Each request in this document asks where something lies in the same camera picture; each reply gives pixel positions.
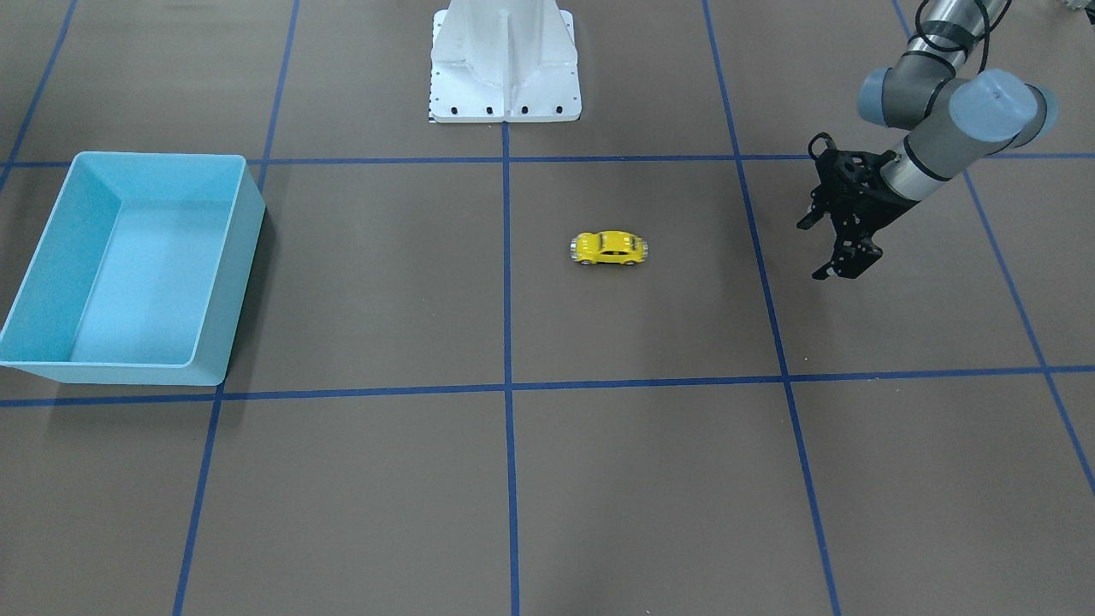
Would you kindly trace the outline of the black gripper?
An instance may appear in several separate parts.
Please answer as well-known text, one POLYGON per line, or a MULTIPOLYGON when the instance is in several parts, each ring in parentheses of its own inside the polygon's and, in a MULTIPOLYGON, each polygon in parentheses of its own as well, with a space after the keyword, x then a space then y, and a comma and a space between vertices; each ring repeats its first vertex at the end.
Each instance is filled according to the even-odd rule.
POLYGON ((909 210, 909 200, 892 191, 856 191, 833 197, 832 191, 812 190, 810 198, 797 229, 809 230, 830 216, 835 234, 832 256, 811 274, 817 281, 833 276, 857 278, 872 268, 884 254, 873 242, 873 234, 909 210))

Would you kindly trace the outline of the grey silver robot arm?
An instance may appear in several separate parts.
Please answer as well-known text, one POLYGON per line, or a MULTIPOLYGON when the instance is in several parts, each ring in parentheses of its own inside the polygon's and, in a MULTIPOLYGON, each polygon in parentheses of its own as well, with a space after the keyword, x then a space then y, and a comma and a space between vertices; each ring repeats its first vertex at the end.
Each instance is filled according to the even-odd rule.
POLYGON ((873 235, 961 175, 982 156, 1027 146, 1052 128, 1059 105, 1051 90, 1008 71, 978 66, 973 78, 959 71, 1008 12, 1008 1, 923 1, 914 35, 898 62, 871 73, 857 108, 865 121, 904 131, 880 153, 844 151, 832 136, 811 152, 819 176, 807 213, 809 230, 829 219, 832 255, 812 278, 856 278, 883 256, 873 235))

